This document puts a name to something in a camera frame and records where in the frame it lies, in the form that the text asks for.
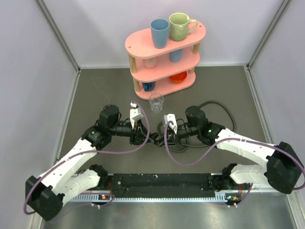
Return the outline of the black valve fitting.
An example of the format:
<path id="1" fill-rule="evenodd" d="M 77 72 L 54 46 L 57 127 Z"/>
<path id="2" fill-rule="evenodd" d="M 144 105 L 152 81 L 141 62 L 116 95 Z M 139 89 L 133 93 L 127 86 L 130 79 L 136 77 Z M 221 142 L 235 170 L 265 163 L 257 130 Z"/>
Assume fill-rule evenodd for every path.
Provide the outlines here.
<path id="1" fill-rule="evenodd" d="M 158 146 L 160 141 L 159 141 L 159 134 L 158 133 L 152 133 L 150 134 L 150 140 L 151 143 Z"/>

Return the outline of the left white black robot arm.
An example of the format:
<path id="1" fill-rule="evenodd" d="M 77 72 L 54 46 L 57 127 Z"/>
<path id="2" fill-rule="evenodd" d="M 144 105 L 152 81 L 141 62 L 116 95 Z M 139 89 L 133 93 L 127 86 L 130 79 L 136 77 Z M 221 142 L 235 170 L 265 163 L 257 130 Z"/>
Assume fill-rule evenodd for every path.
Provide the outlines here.
<path id="1" fill-rule="evenodd" d="M 97 154 L 130 154 L 149 142 L 150 125 L 142 123 L 147 115 L 139 103 L 131 102 L 127 121 L 122 121 L 121 116 L 117 106 L 105 106 L 95 124 L 84 132 L 62 159 L 38 177 L 31 176 L 26 180 L 24 214 L 37 213 L 45 221 L 52 220 L 67 202 L 82 192 L 107 186 L 107 176 L 95 168 L 89 168 L 77 177 L 73 175 Z M 130 144 L 136 148 L 119 152 L 105 151 L 113 136 L 129 138 Z"/>

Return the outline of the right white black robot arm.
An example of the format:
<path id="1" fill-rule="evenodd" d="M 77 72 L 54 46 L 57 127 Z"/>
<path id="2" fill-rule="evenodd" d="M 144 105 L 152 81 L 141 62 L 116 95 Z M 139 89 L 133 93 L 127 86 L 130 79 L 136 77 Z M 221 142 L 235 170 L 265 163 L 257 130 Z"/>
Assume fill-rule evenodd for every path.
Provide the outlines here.
<path id="1" fill-rule="evenodd" d="M 269 184 L 273 189 L 291 194 L 303 189 L 296 184 L 305 174 L 301 163 L 292 147 L 285 142 L 278 145 L 255 141 L 239 135 L 223 125 L 213 123 L 206 118 L 198 106 L 185 110 L 187 122 L 177 124 L 174 114 L 163 117 L 164 134 L 162 145 L 177 144 L 182 139 L 196 136 L 204 145 L 212 149 L 230 151 L 253 162 L 253 165 L 230 164 L 222 172 L 222 182 L 226 188 L 235 188 L 238 184 Z"/>

